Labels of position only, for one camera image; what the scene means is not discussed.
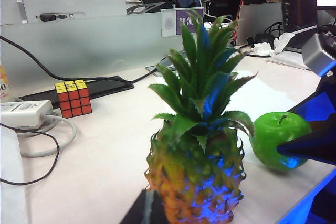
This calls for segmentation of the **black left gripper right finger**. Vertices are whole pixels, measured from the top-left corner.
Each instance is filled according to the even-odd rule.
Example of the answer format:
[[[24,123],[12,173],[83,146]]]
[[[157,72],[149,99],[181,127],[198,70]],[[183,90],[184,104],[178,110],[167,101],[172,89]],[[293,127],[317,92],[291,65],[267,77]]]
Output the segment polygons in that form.
[[[154,192],[153,196],[153,202],[151,205],[150,223],[168,224],[163,201],[157,192]]]

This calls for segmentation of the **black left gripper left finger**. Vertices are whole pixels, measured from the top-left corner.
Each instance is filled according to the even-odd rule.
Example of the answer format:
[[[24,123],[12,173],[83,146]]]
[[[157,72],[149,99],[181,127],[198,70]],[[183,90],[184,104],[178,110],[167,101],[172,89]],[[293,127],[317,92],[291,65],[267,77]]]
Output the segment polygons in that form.
[[[147,191],[144,189],[137,196],[133,205],[121,220],[121,224],[137,224],[141,223],[144,217],[144,207]]]

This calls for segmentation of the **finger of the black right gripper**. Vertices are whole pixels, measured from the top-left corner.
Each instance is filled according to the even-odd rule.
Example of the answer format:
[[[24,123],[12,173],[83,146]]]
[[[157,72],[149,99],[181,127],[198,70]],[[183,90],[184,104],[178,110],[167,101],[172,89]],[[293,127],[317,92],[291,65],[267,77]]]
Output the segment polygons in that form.
[[[288,111],[308,122],[326,121],[335,113],[335,89],[315,92]]]
[[[282,155],[335,165],[335,121],[311,121],[312,132],[281,144]]]

